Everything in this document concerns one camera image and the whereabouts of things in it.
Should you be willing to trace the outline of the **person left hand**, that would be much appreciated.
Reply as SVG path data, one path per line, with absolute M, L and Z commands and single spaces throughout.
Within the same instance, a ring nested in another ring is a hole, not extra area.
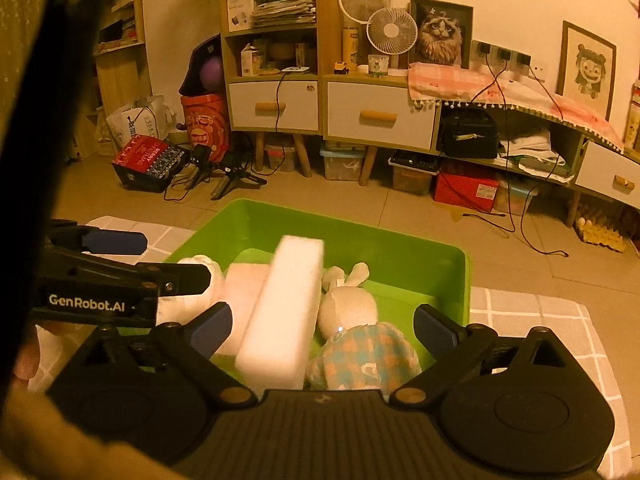
M 25 340 L 21 346 L 21 350 L 18 352 L 12 370 L 12 379 L 14 382 L 23 386 L 27 386 L 29 381 L 35 377 L 40 363 L 38 327 L 53 335 L 59 335 L 64 334 L 70 326 L 66 323 L 55 321 L 40 321 L 28 326 Z

